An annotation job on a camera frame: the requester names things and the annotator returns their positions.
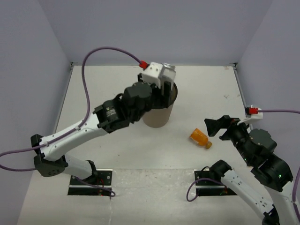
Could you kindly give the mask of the orange bottle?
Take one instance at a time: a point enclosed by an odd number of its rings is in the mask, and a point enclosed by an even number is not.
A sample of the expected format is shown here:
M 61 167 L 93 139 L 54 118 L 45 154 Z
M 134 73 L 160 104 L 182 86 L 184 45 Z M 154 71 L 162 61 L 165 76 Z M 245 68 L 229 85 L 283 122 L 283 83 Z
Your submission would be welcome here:
M 206 149 L 209 149 L 212 146 L 212 142 L 209 141 L 207 135 L 197 128 L 192 132 L 189 138 L 197 145 Z

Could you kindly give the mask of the clear plastic bottle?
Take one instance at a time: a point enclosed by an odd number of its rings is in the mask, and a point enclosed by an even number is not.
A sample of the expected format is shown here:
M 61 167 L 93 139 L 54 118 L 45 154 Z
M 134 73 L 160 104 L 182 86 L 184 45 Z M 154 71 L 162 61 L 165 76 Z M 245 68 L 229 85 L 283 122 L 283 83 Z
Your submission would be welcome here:
M 165 82 L 169 82 L 171 84 L 171 89 L 173 88 L 174 80 L 176 77 L 175 66 L 167 63 L 162 64 L 160 81 L 161 87 L 164 87 Z

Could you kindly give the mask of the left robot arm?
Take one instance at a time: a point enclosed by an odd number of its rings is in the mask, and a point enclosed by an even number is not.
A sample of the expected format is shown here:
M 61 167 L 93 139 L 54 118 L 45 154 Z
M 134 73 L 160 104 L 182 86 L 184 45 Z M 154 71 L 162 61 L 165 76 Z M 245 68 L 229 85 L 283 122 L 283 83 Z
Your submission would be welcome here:
M 41 145 L 34 157 L 35 169 L 43 177 L 65 173 L 93 184 L 98 177 L 94 162 L 77 159 L 68 152 L 94 138 L 127 128 L 151 111 L 171 108 L 178 90 L 174 80 L 174 75 L 162 75 L 155 80 L 141 73 L 136 83 L 71 125 L 69 132 L 62 130 L 45 137 L 33 135 L 31 145 Z

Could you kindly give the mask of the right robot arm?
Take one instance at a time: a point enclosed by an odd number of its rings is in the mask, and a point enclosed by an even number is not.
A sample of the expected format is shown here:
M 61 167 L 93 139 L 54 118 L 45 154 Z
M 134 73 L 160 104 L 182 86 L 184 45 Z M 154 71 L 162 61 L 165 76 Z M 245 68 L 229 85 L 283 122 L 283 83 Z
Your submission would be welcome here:
M 205 119 L 208 135 L 215 136 L 225 129 L 222 141 L 231 141 L 251 173 L 269 193 L 272 203 L 267 203 L 250 186 L 238 178 L 233 169 L 223 160 L 210 167 L 209 179 L 214 184 L 229 187 L 260 216 L 264 225 L 298 225 L 300 204 L 296 197 L 299 177 L 294 178 L 289 165 L 274 150 L 277 143 L 268 131 L 253 129 L 248 132 L 251 122 L 231 118 L 228 115 L 218 120 Z

